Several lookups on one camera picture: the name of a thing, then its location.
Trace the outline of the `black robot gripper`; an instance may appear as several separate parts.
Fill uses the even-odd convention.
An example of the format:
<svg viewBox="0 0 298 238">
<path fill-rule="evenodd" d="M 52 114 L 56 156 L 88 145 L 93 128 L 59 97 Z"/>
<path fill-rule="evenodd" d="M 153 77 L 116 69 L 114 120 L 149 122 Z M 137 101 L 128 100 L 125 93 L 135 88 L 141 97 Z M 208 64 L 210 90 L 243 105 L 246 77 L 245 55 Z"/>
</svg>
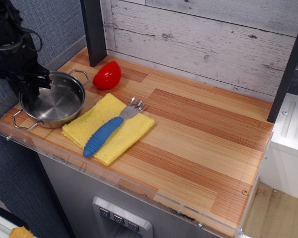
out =
<svg viewBox="0 0 298 238">
<path fill-rule="evenodd" d="M 0 78 L 8 81 L 22 108 L 34 103 L 39 87 L 50 89 L 53 85 L 49 70 L 38 63 L 38 51 L 30 33 L 0 45 Z"/>
</svg>

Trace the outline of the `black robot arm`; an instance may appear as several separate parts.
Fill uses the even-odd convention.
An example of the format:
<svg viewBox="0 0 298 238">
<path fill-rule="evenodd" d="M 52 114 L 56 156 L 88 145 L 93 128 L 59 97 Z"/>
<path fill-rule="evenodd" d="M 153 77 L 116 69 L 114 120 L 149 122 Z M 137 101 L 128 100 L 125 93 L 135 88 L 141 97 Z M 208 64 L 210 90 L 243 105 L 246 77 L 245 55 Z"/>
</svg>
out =
<svg viewBox="0 0 298 238">
<path fill-rule="evenodd" d="M 11 1 L 0 0 L 0 79 L 8 81 L 19 99 L 33 103 L 40 89 L 51 89 L 50 72 L 38 63 L 33 30 L 22 27 L 23 19 Z"/>
</svg>

